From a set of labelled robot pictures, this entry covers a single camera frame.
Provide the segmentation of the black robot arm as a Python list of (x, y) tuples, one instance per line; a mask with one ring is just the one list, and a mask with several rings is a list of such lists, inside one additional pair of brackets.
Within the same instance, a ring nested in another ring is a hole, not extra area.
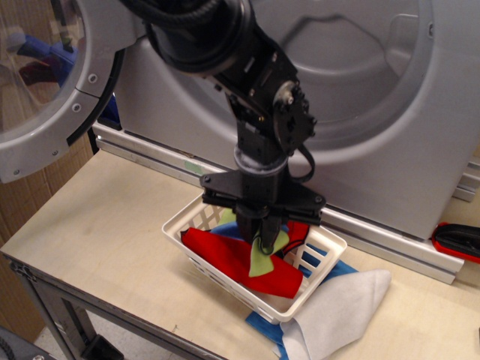
[(326, 201), (293, 176), (289, 159), (316, 119), (288, 56), (257, 24), (249, 1), (126, 1), (154, 51), (172, 68), (214, 83), (237, 123), (236, 169), (204, 175), (205, 203), (232, 209), (241, 237), (270, 255), (287, 221), (320, 223)]

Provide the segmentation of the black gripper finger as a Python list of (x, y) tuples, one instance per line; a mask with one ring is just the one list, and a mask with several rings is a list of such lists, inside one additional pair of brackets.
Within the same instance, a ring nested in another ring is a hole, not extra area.
[(277, 253), (289, 243), (288, 218), (279, 214), (270, 214), (260, 226), (260, 252)]
[(263, 220), (267, 217), (265, 211), (247, 211), (236, 210), (236, 223), (241, 237), (252, 244), (255, 239), (262, 240)]

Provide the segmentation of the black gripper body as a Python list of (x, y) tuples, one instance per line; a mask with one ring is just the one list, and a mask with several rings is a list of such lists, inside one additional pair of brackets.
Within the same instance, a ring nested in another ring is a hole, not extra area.
[(203, 175), (204, 203), (242, 209), (249, 218), (277, 215), (291, 221), (320, 225), (326, 199), (299, 184), (284, 169), (274, 175), (259, 176), (240, 170)]

